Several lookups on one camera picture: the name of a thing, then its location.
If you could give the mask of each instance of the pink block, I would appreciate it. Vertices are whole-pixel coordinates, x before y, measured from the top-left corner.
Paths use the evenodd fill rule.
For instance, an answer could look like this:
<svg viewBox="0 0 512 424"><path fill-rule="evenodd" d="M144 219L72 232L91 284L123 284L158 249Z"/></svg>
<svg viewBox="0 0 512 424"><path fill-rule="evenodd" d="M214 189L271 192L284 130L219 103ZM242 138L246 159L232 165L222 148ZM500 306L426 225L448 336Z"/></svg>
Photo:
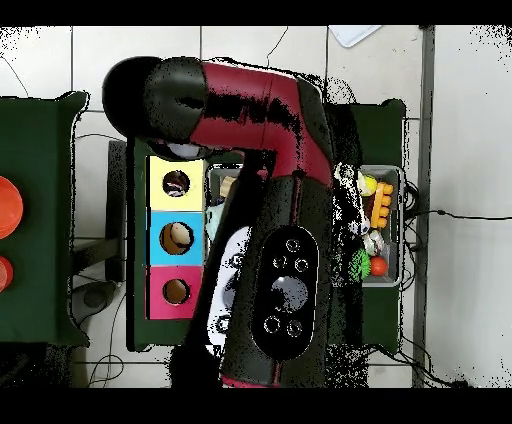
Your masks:
<svg viewBox="0 0 512 424"><path fill-rule="evenodd" d="M152 266L149 277L149 319L190 319L194 315L202 283L202 266ZM173 305L164 297L164 285L169 280L180 279L190 289L188 299Z"/></svg>

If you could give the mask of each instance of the dark green mat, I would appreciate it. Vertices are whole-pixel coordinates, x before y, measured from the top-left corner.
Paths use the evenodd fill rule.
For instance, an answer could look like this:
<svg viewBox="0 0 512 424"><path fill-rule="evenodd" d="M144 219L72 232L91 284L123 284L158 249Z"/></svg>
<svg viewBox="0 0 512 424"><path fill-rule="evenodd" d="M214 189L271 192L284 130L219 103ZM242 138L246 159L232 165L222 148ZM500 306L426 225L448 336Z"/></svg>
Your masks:
<svg viewBox="0 0 512 424"><path fill-rule="evenodd" d="M0 175L24 201L19 227L0 240L0 255L14 267L0 293L0 342L87 343L68 316L71 136L87 96L0 98Z"/></svg>

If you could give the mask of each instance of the blue block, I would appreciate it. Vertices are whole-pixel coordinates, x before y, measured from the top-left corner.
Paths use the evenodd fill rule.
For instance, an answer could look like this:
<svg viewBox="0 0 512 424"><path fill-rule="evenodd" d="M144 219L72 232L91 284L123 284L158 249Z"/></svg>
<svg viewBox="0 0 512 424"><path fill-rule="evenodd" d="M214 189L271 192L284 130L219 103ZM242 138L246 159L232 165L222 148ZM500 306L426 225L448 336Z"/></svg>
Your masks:
<svg viewBox="0 0 512 424"><path fill-rule="evenodd" d="M160 232L167 224L181 222L192 229L194 243L190 250L182 255L169 255L160 246ZM203 265L203 213L202 212L151 212L149 229L149 262L151 266L164 265Z"/></svg>

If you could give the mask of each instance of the orange ball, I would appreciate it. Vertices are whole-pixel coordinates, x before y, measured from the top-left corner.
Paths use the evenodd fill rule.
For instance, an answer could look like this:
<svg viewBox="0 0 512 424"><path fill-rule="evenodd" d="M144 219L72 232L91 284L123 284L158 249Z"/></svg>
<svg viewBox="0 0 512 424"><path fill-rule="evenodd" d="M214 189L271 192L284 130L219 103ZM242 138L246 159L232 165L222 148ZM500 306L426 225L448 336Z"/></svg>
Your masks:
<svg viewBox="0 0 512 424"><path fill-rule="evenodd" d="M380 256L374 256L370 259L371 269L370 272L375 277L382 277L388 272L388 264Z"/></svg>

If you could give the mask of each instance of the yellow toy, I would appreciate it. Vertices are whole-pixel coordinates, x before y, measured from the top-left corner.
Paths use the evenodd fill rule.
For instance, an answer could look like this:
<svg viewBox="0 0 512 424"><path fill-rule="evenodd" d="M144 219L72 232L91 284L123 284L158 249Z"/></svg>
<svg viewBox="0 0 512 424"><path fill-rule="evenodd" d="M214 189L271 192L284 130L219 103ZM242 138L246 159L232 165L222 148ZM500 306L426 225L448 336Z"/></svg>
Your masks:
<svg viewBox="0 0 512 424"><path fill-rule="evenodd" d="M378 183L375 190L375 200L373 202L372 219L370 224L372 228L384 228L388 220L389 205L391 204L390 194L393 192L393 186L386 183Z"/></svg>
<svg viewBox="0 0 512 424"><path fill-rule="evenodd" d="M377 190L377 180L368 175L357 173L357 188L363 197L369 197Z"/></svg>

